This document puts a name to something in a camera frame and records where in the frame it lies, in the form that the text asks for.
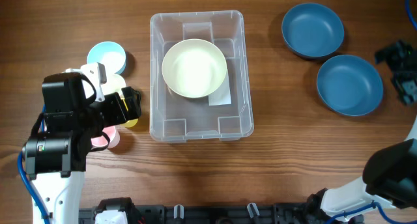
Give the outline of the cream cup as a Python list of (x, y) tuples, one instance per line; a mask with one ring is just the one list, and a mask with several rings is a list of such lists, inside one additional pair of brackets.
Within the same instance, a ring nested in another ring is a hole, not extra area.
[(107, 81), (105, 84), (101, 84), (102, 92), (104, 95), (112, 94), (117, 92), (119, 96), (122, 98), (122, 88), (126, 87), (126, 82), (124, 78), (118, 74), (110, 74), (107, 77)]

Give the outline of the dark blue bowl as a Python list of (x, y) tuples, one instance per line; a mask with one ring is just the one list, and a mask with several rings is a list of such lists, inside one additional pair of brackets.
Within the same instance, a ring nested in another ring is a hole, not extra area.
[(306, 59), (331, 55), (345, 38), (339, 16), (318, 3), (302, 3), (288, 10), (281, 23), (281, 33), (285, 45)]
[(331, 110), (350, 117), (376, 110), (384, 96), (378, 71), (354, 55), (337, 55), (324, 62), (316, 86), (320, 99)]

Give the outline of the cream bowl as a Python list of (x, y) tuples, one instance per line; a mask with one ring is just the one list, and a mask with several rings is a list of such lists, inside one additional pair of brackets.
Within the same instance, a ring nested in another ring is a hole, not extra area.
[(227, 61), (212, 42), (187, 39), (168, 50), (162, 61), (165, 84), (185, 98), (202, 98), (218, 90), (227, 75)]

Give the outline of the clear plastic storage container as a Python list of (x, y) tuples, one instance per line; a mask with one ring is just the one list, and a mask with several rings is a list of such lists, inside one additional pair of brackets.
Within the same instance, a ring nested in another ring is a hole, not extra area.
[[(237, 140), (254, 130), (244, 16), (237, 10), (158, 13), (150, 20), (150, 135), (156, 141)], [(216, 45), (227, 61), (230, 104), (217, 94), (191, 99), (165, 84), (162, 62), (175, 44), (198, 38)]]

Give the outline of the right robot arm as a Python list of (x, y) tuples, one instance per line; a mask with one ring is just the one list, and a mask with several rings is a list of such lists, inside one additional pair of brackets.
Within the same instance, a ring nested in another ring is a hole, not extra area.
[[(391, 82), (404, 105), (416, 103), (416, 49), (398, 40), (375, 53), (386, 62)], [(321, 100), (332, 110), (357, 117), (372, 112), (382, 101), (382, 79), (376, 69), (354, 55), (336, 55), (319, 69), (316, 80)], [(416, 206), (416, 128), (396, 145), (374, 153), (355, 180), (309, 196), (301, 207), (304, 223), (361, 223), (366, 212)]]

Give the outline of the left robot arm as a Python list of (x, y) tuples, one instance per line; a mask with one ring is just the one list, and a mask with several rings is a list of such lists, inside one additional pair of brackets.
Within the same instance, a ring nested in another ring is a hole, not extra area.
[(86, 96), (80, 73), (44, 78), (45, 110), (18, 156), (18, 170), (33, 202), (34, 223), (77, 223), (91, 140), (103, 130), (141, 116), (139, 91), (125, 87), (96, 101)]

